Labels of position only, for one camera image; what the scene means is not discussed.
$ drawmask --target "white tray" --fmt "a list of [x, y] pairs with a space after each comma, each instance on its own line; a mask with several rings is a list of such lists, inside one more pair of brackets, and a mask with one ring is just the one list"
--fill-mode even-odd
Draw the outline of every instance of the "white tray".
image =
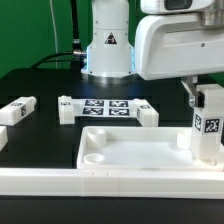
[[190, 149], [177, 147], [177, 134], [183, 129], [186, 128], [86, 127], [77, 168], [222, 171], [222, 162], [211, 165], [195, 160]]

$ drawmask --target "black table surface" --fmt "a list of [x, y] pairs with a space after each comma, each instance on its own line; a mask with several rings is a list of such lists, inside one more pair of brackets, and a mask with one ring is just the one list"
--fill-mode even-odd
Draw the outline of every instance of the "black table surface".
[[[208, 76], [199, 83], [214, 82]], [[79, 71], [18, 69], [0, 79], [0, 108], [21, 96], [35, 96], [35, 111], [7, 127], [0, 167], [75, 169], [82, 128], [138, 126], [134, 119], [77, 117], [60, 125], [57, 99], [146, 99], [159, 112], [159, 126], [187, 126], [193, 109], [180, 79], [136, 80], [103, 85], [80, 80]], [[0, 197], [0, 223], [224, 223], [224, 200]]]

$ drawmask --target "black cable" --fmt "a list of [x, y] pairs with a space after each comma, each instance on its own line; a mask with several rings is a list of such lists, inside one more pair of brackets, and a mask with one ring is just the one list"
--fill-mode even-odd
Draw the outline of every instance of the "black cable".
[[81, 50], [81, 43], [79, 40], [79, 24], [78, 24], [78, 9], [77, 9], [77, 1], [70, 0], [71, 8], [72, 8], [72, 30], [73, 30], [73, 50]]
[[68, 51], [68, 52], [60, 52], [60, 53], [57, 53], [57, 54], [51, 54], [51, 55], [49, 55], [47, 57], [42, 58], [40, 61], [38, 61], [37, 63], [32, 65], [31, 68], [37, 68], [40, 64], [44, 63], [48, 59], [57, 58], [59, 56], [66, 56], [66, 55], [73, 55], [73, 52]]
[[39, 61], [38, 63], [35, 64], [35, 66], [33, 65], [31, 68], [36, 69], [38, 68], [39, 65], [44, 64], [44, 63], [56, 63], [56, 62], [72, 62], [75, 61], [74, 59], [65, 59], [65, 60], [48, 60], [48, 61]]

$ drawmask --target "warning label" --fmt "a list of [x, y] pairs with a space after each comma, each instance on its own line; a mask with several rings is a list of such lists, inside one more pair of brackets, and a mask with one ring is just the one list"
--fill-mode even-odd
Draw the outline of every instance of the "warning label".
[[105, 44], [117, 44], [117, 41], [113, 35], [113, 33], [110, 33], [109, 37], [107, 38]]

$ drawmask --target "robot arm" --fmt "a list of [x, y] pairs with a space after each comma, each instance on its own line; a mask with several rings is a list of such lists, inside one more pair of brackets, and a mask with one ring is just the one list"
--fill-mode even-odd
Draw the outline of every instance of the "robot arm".
[[[142, 0], [142, 10], [154, 12], [149, 10], [147, 2], [152, 1]], [[210, 6], [214, 1], [194, 0], [186, 12], [202, 10], [205, 2]], [[135, 63], [142, 78], [152, 80], [224, 71], [224, 1], [216, 0], [203, 10], [183, 14], [170, 10], [172, 15], [149, 15], [140, 22], [136, 32]]]
[[136, 71], [146, 80], [186, 77], [182, 82], [194, 107], [191, 151], [196, 159], [215, 161], [222, 137], [224, 89], [219, 85], [196, 89], [193, 80], [224, 71], [224, 0], [142, 0], [141, 7], [157, 15], [146, 16], [138, 26]]

